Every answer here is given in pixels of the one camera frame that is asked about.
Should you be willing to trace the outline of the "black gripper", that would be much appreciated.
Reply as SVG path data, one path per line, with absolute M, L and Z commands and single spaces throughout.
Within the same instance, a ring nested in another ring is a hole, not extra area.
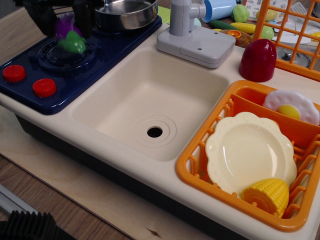
M 103 0 L 14 0 L 16 6 L 24 6 L 27 13 L 40 29 L 48 36 L 53 37 L 57 16 L 51 6 L 71 6 L 76 26 L 82 36 L 87 39 L 92 35 L 96 24 L 95 7 L 103 7 Z

